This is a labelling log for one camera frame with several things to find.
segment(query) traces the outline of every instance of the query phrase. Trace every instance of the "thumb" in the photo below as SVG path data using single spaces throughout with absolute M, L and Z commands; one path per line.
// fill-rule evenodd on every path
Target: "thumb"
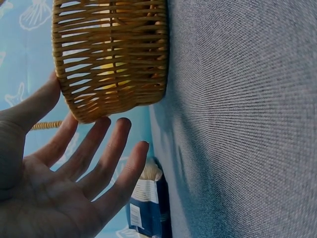
M 58 102 L 60 87 L 55 73 L 22 103 L 0 111 L 0 201 L 4 191 L 20 179 L 25 135 Z
M 17 125 L 25 133 L 57 104 L 60 86 L 56 74 L 52 73 L 49 81 L 32 96 L 20 104 L 0 112 L 0 120 Z

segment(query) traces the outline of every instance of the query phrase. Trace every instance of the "light blue wallpaper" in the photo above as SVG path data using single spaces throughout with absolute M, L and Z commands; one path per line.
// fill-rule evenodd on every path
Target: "light blue wallpaper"
M 12 107 L 34 93 L 42 86 L 53 70 L 51 47 L 52 0 L 7 0 L 0 7 L 0 110 Z M 58 105 L 43 121 L 63 119 L 68 112 L 61 97 Z M 140 140 L 151 143 L 150 118 L 148 107 L 138 107 L 129 112 L 111 117 L 112 125 L 119 117 L 132 121 L 131 133 L 126 149 L 114 173 L 117 178 L 126 162 L 132 147 Z M 80 125 L 64 156 L 53 170 L 64 163 L 83 140 L 91 125 Z M 27 135 L 25 154 L 41 146 L 55 134 L 56 129 L 32 131 Z M 97 151 L 89 171 L 97 163 L 106 146 L 109 134 Z M 150 147 L 149 156 L 153 156 Z M 134 231 L 127 229 L 124 209 L 104 228 L 97 238 L 136 238 Z

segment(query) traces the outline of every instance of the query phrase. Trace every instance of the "printed shell illustration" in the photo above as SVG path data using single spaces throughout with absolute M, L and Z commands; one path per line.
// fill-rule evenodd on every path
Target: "printed shell illustration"
M 56 73 L 80 122 L 94 122 L 163 97 L 166 18 L 164 0 L 54 1 Z
M 20 15 L 19 23 L 22 29 L 31 31 L 43 25 L 51 15 L 46 0 L 32 0 L 32 5 Z

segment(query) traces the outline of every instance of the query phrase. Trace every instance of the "yellow object inside basket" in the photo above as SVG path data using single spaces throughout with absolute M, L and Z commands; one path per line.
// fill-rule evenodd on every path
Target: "yellow object inside basket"
M 99 4 L 100 6 L 109 6 L 109 3 L 104 3 L 104 4 Z M 126 10 L 117 10 L 117 12 L 127 12 Z M 101 13 L 109 13 L 109 10 L 106 10 L 106 11 L 101 11 Z M 113 26 L 118 26 L 119 24 L 118 23 L 113 23 Z M 109 24 L 102 24 L 101 25 L 102 27 L 109 27 Z M 112 59 L 112 56 L 108 56 L 105 58 L 106 60 L 110 60 Z M 108 63 L 108 64 L 105 64 L 105 65 L 102 65 L 101 68 L 103 69 L 112 69 L 112 68 L 116 68 L 118 66 L 122 66 L 124 65 L 124 63 Z M 114 70 L 109 70 L 107 72 L 104 72 L 104 73 L 101 73 L 100 75 L 109 75 L 109 74 L 114 74 L 114 73 L 120 73 L 120 72 L 123 72 L 124 69 L 118 69 L 116 71 Z M 122 82 L 119 82 L 117 85 L 116 84 L 111 84 L 111 85 L 107 85 L 107 86 L 104 86 L 102 87 L 103 89 L 110 89 L 110 88 L 113 88 L 115 89 L 117 86 L 123 86 L 124 84 L 127 84 L 129 83 L 130 80 L 126 80 L 126 81 L 122 81 Z M 116 91 L 109 91 L 109 92 L 106 92 L 106 94 L 111 94 L 111 93 L 116 93 Z

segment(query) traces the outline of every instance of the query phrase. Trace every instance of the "finger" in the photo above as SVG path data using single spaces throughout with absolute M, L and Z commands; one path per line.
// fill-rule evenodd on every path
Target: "finger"
M 20 104 L 1 112 L 0 119 L 19 126 L 27 133 L 34 124 L 42 119 L 57 104 L 60 86 L 56 74 L 32 96 Z
M 35 157 L 39 159 L 50 168 L 65 153 L 69 142 L 76 132 L 77 125 L 78 121 L 74 118 L 72 113 L 69 113 L 58 129 L 56 135 L 48 144 L 36 151 L 31 158 Z
M 110 141 L 96 167 L 78 182 L 78 186 L 89 200 L 93 200 L 108 186 L 125 148 L 130 128 L 130 120 L 121 118 L 117 121 Z
M 101 221 L 106 224 L 129 201 L 133 189 L 144 169 L 149 144 L 139 142 L 114 185 L 93 202 Z
M 75 153 L 56 171 L 57 176 L 68 177 L 70 180 L 76 181 L 89 167 L 110 124 L 109 118 L 96 121 Z

